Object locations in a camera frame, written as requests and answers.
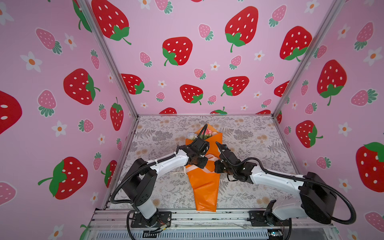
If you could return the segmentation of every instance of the pink strawberry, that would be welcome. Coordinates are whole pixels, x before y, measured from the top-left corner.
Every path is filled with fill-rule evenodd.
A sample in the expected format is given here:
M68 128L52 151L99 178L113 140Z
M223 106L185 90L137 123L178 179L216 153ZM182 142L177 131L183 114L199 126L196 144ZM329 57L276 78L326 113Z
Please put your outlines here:
M93 129L93 123L88 119L81 120L78 126L79 130L82 132L90 132Z
M195 77L200 79L205 79L207 77L204 71L198 68L195 68L195 70L193 70L193 73L195 74Z
M0 181L0 206L16 197L17 190L8 182Z
M365 26L360 30L359 34L356 37L357 42L355 42L355 50L359 51L363 49L368 43L367 41L373 35L373 22L368 22Z
M303 85L301 86L301 95L305 95L308 91L308 80L304 80Z
M321 45L319 48L316 49L313 57L314 58L321 58L325 54L326 51L327 51L327 47L324 45Z
M266 108L268 105L270 105L272 102L272 99L267 99L263 102L262 108Z
M99 105L99 111L100 111L100 117L103 120L106 120L107 119L107 109L105 109L103 104Z
M273 76L273 73L268 73L267 75L265 75L265 79L264 79L264 82L268 85L272 84L272 82L274 81L275 77Z
M362 107L365 106L367 103L371 104L374 101L376 101L376 97L379 95L376 93L376 90L369 89L366 91L365 89L362 89L358 91L352 98L351 98L351 103L353 105Z
M308 104L308 106L305 108L305 113L311 115L313 112L316 112L316 109L316 103Z
M210 41L214 37L214 32L211 31L211 27L205 24L199 25L200 37L205 38L206 41Z
M156 94L156 100L157 100L158 102L162 102L162 101L164 101L164 98L165 98L165 96L164 96L164 93L163 93L163 92L159 92L159 93Z
M209 105L214 104L215 101L216 101L216 99L217 99L216 95L212 95L212 96L210 96L210 97L208 98L208 104L209 104Z
M91 51L91 61L92 61L93 65L95 66L95 68L99 69L100 61L98 59L98 56L97 56L95 49L92 49L92 51Z
M377 212L369 212L365 215L365 220L367 220L372 227L376 228L380 232L384 232L384 216L381 216Z
M319 157L316 160L317 166L321 167L322 169L330 168L331 167L331 161L327 157Z
M41 115L44 115L46 118L52 116L55 111L53 110L56 107L56 100L52 92L45 89L37 98L37 103L40 105L38 108Z
M93 160L93 168L95 169L95 171L99 169L100 165L101 165L101 153L97 152L95 154L95 159Z
M277 26L279 22L283 20L286 11L286 5L281 5L275 11L273 11L272 18L269 19L269 27L274 28L275 26Z
M238 56L232 58L231 64L229 64L229 68L231 70L235 70L237 68L237 66L240 64L241 64L241 56L238 55Z
M151 58L145 52L140 53L140 61L148 68L152 66Z
M291 127L290 126L286 126L285 129L284 129L284 133L286 135L290 134L291 133Z
M164 11L165 14L172 12L172 3L168 0L155 0L156 6L160 11Z
M55 41L55 37L52 35L52 33L41 28L36 28L36 36L40 39L44 47L52 50L53 53L60 55L63 52L61 50L60 43Z
M118 145L118 150L121 150L122 143L121 143L120 138L118 138L118 139L116 140L116 144Z

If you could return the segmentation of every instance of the white flower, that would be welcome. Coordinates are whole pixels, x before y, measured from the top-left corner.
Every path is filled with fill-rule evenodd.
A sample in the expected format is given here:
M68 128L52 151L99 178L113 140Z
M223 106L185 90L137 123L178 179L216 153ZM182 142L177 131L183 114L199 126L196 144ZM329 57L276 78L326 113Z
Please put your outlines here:
M68 34L66 34L66 33L64 33L64 35L66 38L66 40L64 40L64 42L70 46L71 50L73 50L74 47L77 47L77 45L73 41L73 36L68 36Z
M102 143L105 143L105 136L103 136L103 134L100 133L100 137L97 138L97 140L99 140L99 144L101 145Z
M187 138L189 139L189 140L195 140L195 138L197 138L197 134L196 133L188 133L187 134Z
M339 187L344 189L345 192L348 192L348 189L352 189L351 185L348 184L348 179L342 180L339 178L339 182L340 182Z
M352 128L348 127L348 123L344 123L344 125L339 124L339 134L342 133L344 136L348 136L348 132L352 131Z
M112 73L108 74L108 80L109 80L110 83L113 83L113 75L112 75Z
M375 0L365 0L364 4L368 4L368 6L372 6Z
M97 195L99 195L98 192L93 192L93 195L92 195L92 197L91 197L91 199L90 199L90 201L92 202L92 205L93 205L95 202L97 202L97 200L98 200Z
M217 64L217 62L214 62L213 64L211 64L211 70L216 70L220 67L219 64Z
M64 227L64 224L61 225L60 227L55 226L53 228L53 233L51 235L49 235L48 239L49 240L51 240L51 239L56 240L58 237L61 237L63 235L63 232L62 232L63 227Z
M263 95L262 93L260 93L260 91L258 91L257 93L254 93L254 98L259 98L261 95Z
M303 160L303 167L305 167L305 169L307 169L309 167L307 160Z
M375 61L383 58L383 56L380 54L380 51L381 47L379 47L375 51L373 51L372 49L368 50L368 57L366 57L363 62L368 62L368 65L372 66Z
M57 121L57 126L53 126L52 130L56 131L56 137L58 137L60 135L65 135L66 134L66 132L65 132L66 128L67 128L66 124L61 124L60 121Z
M28 56L20 55L20 57L26 62L27 70L35 69L36 71L41 72L39 65L43 62L40 59L36 59L32 52L29 52Z
M350 240L359 240L359 237L358 237L358 233L356 231L351 231L349 230L349 228L347 228L347 231L348 231L348 238Z
M310 14L312 14L313 10L319 5L320 3L318 3L317 0L312 0L310 2L307 2L307 8L305 9L304 13L310 12Z
M247 105L244 105L244 106L241 106L241 110L246 110L248 108L248 106Z
M7 7L5 6L5 3L3 3L3 2L0 2L0 12L2 13L0 15L0 24L1 25L4 26L6 20L11 21L11 22L14 21L13 18L11 17L11 15L9 15L7 13Z
M339 40L340 38L345 38L350 28L351 28L350 26L347 26L347 24L344 24L343 28L337 32L339 34L339 36L337 37L337 40Z
M308 70L308 67L311 65L311 62L308 62L307 65L305 66L305 69Z
M296 103L296 101L294 101L294 102L292 103L292 109L296 110L296 107L297 107L297 103Z
M165 81L159 81L158 86L160 86L161 88L164 88L164 86L166 86L166 82Z
M146 8L149 10L149 4L152 0L138 0L141 3L141 9Z
M258 52L258 53L255 53L255 59L254 60L259 60L259 61L261 61L262 60L262 57L264 57L265 56L265 54L263 53L263 51L262 50L260 50L260 52Z

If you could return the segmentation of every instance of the strawberry wallpaper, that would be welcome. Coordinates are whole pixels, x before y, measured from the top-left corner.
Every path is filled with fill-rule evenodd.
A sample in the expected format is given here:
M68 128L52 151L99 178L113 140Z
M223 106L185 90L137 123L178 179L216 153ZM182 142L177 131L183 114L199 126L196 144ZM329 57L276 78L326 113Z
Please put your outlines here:
M350 240L384 239L383 1L347 1L283 107L280 128L302 172L354 205L338 227ZM348 219L339 199L334 216Z
M88 1L139 114L270 113L333 2Z
M82 240L133 118L77 1L0 1L0 42L0 238Z

